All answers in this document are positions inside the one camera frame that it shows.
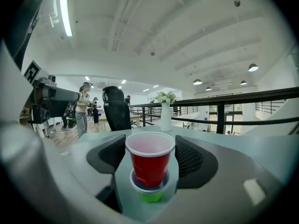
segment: recessed light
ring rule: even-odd
[[[250,72],[256,71],[257,69],[258,69],[258,66],[255,65],[255,64],[251,64],[251,65],[248,67],[248,71],[250,71]]]
[[[64,22],[65,33],[67,36],[72,36],[69,19],[68,0],[60,0],[60,10],[62,15],[62,21]]]
[[[194,85],[198,85],[198,84],[202,84],[202,81],[199,80],[199,79],[196,79],[194,82],[193,82]]]

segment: red plastic cup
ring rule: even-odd
[[[126,139],[126,148],[131,159],[137,181],[145,187],[155,187],[163,181],[175,140],[170,135],[158,132],[142,132]]]

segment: black office chair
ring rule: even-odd
[[[111,131],[131,129],[130,110],[124,102],[121,89],[109,86],[103,89],[104,111]]]

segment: white vase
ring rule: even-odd
[[[161,121],[160,121],[161,130],[170,131],[171,130],[170,104],[161,103],[161,105],[162,105]]]

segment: chair headrest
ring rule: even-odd
[[[103,89],[103,102],[107,104],[111,101],[123,101],[124,94],[121,89],[116,86],[108,86]]]

